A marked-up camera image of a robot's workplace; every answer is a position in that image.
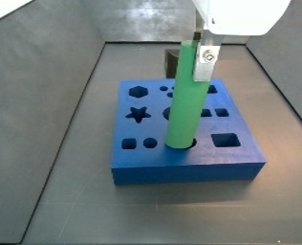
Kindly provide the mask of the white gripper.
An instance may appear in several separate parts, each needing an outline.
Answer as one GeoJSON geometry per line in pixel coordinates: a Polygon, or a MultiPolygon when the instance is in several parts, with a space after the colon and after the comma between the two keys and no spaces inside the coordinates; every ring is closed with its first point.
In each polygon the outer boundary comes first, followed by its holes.
{"type": "Polygon", "coordinates": [[[192,0],[196,7],[193,80],[209,81],[224,37],[264,35],[281,18],[291,0],[192,0]]]}

